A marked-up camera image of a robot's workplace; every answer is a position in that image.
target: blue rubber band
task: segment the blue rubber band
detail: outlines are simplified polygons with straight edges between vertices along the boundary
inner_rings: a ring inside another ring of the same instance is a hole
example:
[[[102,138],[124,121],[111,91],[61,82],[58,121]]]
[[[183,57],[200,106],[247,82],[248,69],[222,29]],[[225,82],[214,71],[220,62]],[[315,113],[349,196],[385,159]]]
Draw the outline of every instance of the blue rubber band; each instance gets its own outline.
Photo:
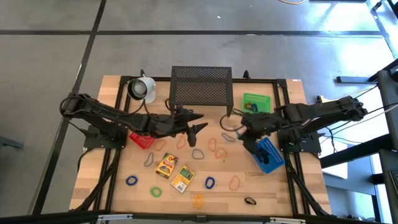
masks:
[[[129,176],[129,177],[126,179],[126,184],[127,184],[128,186],[133,186],[133,185],[135,185],[137,182],[138,182],[138,178],[137,178],[135,175],[131,175],[131,176]]]
[[[209,180],[212,180],[213,183],[212,183],[210,186],[207,186],[207,182],[208,182]],[[216,184],[216,181],[214,180],[214,178],[212,178],[212,177],[207,177],[207,179],[206,179],[206,181],[205,181],[205,187],[206,187],[207,189],[212,189],[212,188],[214,187],[215,184]]]

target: blue basket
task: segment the blue basket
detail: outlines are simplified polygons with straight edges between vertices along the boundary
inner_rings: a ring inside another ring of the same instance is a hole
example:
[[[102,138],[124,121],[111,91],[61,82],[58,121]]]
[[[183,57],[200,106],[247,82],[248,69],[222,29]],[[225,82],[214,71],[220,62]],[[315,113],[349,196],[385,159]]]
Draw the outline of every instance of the blue basket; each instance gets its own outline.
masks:
[[[257,144],[257,150],[263,150],[269,153],[268,164],[264,164],[264,161],[262,159],[259,160],[256,156],[254,156],[257,164],[259,164],[261,170],[264,171],[266,174],[269,174],[270,172],[278,169],[278,167],[285,164],[282,156],[280,156],[278,150],[275,148],[269,138],[261,139]]]

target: white cable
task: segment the white cable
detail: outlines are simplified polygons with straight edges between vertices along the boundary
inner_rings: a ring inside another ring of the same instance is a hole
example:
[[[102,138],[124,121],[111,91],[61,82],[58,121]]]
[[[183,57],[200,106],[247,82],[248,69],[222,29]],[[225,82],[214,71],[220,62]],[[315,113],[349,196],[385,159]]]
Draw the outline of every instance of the white cable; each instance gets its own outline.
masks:
[[[371,119],[373,119],[373,118],[376,118],[376,117],[378,117],[378,116],[380,116],[380,115],[382,115],[382,114],[385,114],[385,113],[387,113],[388,111],[391,111],[391,110],[393,110],[393,109],[394,109],[394,108],[396,108],[396,107],[398,107],[398,105],[395,105],[395,106],[393,106],[392,108],[389,108],[388,110],[385,110],[385,112],[383,112],[383,113],[379,113],[378,115],[375,115],[375,116],[373,116],[373,117],[371,117],[371,118],[369,118],[369,119],[366,119],[366,120],[364,120],[364,121],[361,121],[361,122],[355,123],[355,124],[353,124],[353,125],[351,125],[351,126],[345,127],[345,128],[343,128],[343,129],[341,129],[341,130],[337,131],[336,133],[333,133],[333,135],[335,135],[335,134],[337,134],[337,133],[339,133],[339,132],[341,132],[341,131],[344,131],[344,130],[346,130],[347,128],[350,128],[350,127],[356,126],[356,125],[358,125],[358,124],[361,124],[361,123],[363,123],[363,122],[365,122],[365,121],[369,121],[369,120],[371,120]]]

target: green basket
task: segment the green basket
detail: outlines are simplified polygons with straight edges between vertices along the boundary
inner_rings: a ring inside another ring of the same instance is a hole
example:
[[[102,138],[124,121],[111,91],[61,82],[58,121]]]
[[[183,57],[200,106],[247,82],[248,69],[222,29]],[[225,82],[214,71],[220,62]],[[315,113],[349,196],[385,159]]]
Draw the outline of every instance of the green basket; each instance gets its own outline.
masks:
[[[246,103],[255,103],[257,105],[258,112],[271,113],[271,97],[269,96],[243,93],[242,111],[247,113],[255,113],[244,108]]]

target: orange rubber band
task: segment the orange rubber band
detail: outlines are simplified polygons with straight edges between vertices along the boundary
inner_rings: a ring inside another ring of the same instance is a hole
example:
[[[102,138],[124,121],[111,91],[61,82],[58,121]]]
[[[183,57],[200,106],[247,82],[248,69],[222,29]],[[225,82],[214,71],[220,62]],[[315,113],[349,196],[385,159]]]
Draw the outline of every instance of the orange rubber band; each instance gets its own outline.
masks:
[[[238,186],[236,186],[236,188],[232,188],[231,187],[231,184],[232,184],[232,182],[233,182],[233,180],[234,179],[237,179],[238,180]],[[241,181],[239,180],[239,177],[238,176],[236,176],[236,175],[234,175],[233,177],[232,177],[232,179],[231,179],[231,181],[229,182],[229,189],[230,190],[237,190],[238,188],[239,188],[239,185],[241,184]]]
[[[202,206],[203,206],[203,197],[200,194],[197,194],[195,196],[195,198],[193,199],[193,206],[195,208],[202,208]]]
[[[219,154],[217,154],[217,152],[219,152],[219,151],[223,151],[224,153],[219,155]],[[219,147],[217,149],[216,153],[214,153],[214,156],[216,157],[216,159],[224,159],[227,155],[228,155],[228,151],[223,149],[222,147]]]
[[[161,140],[156,141],[156,143],[155,143],[155,151],[160,151],[160,150],[162,150],[163,147],[164,147],[166,144],[167,144],[167,141],[164,140],[164,139],[161,139]]]
[[[187,144],[187,141],[184,139],[184,137],[180,136],[180,139],[178,140],[178,143],[177,143],[177,149],[183,148],[186,144]]]
[[[214,140],[214,150],[211,150],[211,147],[210,147],[210,144],[211,144],[211,141],[212,141],[212,140]],[[209,150],[210,150],[211,152],[215,152],[215,151],[216,151],[216,139],[215,139],[215,138],[211,138],[211,139],[209,140],[208,147],[209,147]]]

